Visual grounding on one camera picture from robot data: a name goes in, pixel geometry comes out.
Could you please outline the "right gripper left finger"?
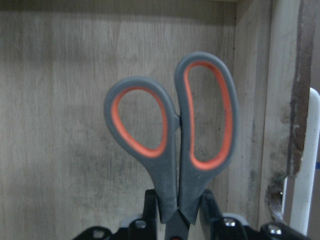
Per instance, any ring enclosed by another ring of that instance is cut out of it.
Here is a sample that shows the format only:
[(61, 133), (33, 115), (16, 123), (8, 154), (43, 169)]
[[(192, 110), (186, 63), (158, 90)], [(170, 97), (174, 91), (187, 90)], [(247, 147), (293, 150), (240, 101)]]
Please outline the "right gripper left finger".
[(129, 224), (129, 240), (157, 239), (157, 208), (157, 195), (155, 190), (146, 190), (142, 216)]

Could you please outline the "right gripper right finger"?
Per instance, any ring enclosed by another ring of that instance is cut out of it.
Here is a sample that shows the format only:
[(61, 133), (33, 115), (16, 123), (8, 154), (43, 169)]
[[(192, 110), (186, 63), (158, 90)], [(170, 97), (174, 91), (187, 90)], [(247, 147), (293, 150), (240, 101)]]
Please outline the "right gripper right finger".
[(206, 240), (246, 240), (243, 219), (233, 213), (223, 214), (211, 190), (206, 189), (200, 200), (200, 224)]

